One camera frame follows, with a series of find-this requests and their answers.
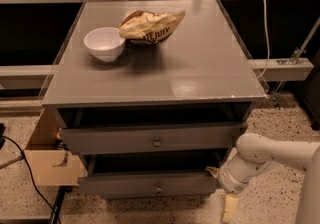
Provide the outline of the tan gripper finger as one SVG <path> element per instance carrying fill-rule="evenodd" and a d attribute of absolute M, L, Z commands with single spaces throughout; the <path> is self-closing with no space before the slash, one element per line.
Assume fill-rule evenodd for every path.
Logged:
<path fill-rule="evenodd" d="M 212 167 L 212 166 L 207 166 L 205 168 L 205 170 L 207 172 L 209 172 L 211 174 L 212 177 L 214 177 L 215 179 L 219 179 L 220 178 L 220 172 L 219 172 L 219 168 L 217 167 Z"/>
<path fill-rule="evenodd" d="M 221 223 L 228 224 L 237 210 L 239 198 L 236 194 L 227 193 L 223 196 Z"/>

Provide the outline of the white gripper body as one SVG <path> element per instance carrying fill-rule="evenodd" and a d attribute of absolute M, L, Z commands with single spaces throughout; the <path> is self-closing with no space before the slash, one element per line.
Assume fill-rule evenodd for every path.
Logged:
<path fill-rule="evenodd" d="M 219 169 L 219 182 L 221 187 L 228 193 L 240 194 L 248 186 L 243 179 L 239 178 L 242 164 L 234 159 L 225 162 Z"/>

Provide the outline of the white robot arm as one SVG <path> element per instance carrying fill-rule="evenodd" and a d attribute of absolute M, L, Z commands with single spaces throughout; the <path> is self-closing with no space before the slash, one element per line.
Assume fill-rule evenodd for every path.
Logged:
<path fill-rule="evenodd" d="M 205 170 L 226 191 L 221 223 L 228 224 L 238 206 L 238 195 L 249 181 L 282 164 L 304 171 L 295 224 L 320 224 L 320 143 L 275 141 L 256 133 L 245 133 L 236 141 L 237 153 L 220 168 Z"/>

